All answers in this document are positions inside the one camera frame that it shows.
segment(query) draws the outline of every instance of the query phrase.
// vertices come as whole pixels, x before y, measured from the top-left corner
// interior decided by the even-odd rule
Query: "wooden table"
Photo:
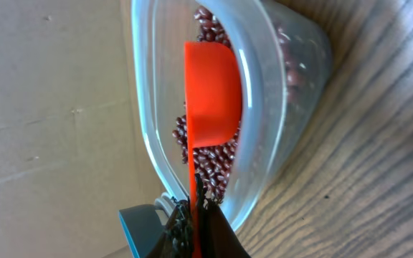
[[[335,70],[238,237],[252,257],[413,257],[413,0],[281,1]]]

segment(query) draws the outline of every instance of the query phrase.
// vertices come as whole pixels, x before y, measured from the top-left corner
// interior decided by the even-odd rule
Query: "brown cardboard surface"
[[[0,258],[116,253],[163,191],[122,30],[117,0],[0,0]]]

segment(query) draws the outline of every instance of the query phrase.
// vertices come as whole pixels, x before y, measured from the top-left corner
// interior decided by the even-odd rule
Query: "red scoop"
[[[201,257],[194,155],[198,147],[221,145],[237,131],[242,116],[242,88],[233,52],[214,42],[186,42],[185,94],[194,255]]]

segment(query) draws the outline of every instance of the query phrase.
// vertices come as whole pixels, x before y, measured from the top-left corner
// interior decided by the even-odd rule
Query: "clear plastic container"
[[[331,72],[331,50],[316,24],[271,0],[134,0],[143,137],[164,186],[178,199],[187,197],[188,168],[171,131],[184,114],[184,42],[199,34],[193,18],[199,5],[228,33],[242,79],[242,129],[222,204],[236,230],[303,132]],[[287,84],[288,62],[303,78],[297,87]]]

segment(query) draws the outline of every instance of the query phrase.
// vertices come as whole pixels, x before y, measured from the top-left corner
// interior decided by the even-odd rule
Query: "orange spoon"
[[[201,257],[194,154],[198,147],[221,145],[237,132],[242,116],[242,88],[237,61],[220,43],[186,42],[185,95],[194,254]]]

